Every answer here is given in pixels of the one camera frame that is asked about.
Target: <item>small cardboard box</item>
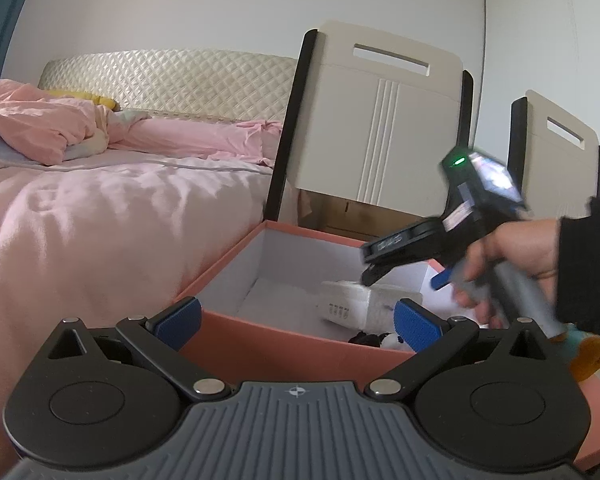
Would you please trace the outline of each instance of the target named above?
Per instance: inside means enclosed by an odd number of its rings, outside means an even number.
[[[315,295],[325,281],[357,280],[362,242],[265,221],[181,295],[203,306],[202,327],[181,352],[217,377],[305,382],[354,380],[361,388],[411,354],[348,343],[350,330],[319,318]],[[450,287],[433,291],[436,262],[392,270],[382,280],[420,292],[446,319],[460,314]],[[576,464],[600,462],[600,380],[581,383],[592,424]]]

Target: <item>black sleeve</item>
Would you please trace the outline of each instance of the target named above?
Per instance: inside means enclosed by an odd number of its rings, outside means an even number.
[[[589,208],[586,218],[561,221],[555,308],[561,322],[600,335],[600,198]]]

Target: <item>white wall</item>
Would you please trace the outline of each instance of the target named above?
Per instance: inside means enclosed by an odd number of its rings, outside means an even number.
[[[135,48],[297,57],[302,35],[328,18],[458,54],[474,76],[477,103],[483,0],[26,0],[2,76],[37,83],[50,59]]]
[[[476,146],[506,160],[511,102],[529,89],[600,140],[600,0],[486,0]]]

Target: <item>metal screw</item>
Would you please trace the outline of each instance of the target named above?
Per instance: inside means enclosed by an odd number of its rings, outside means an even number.
[[[193,389],[200,395],[215,395],[224,390],[224,383],[220,379],[200,379],[193,384]]]
[[[376,379],[369,384],[369,389],[380,396],[394,395],[402,389],[402,385],[393,379]]]

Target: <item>tufted beige headboard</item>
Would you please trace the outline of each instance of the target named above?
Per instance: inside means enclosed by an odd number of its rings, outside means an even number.
[[[266,54],[126,50],[49,61],[38,87],[92,92],[162,114],[282,122],[295,71],[295,59]]]

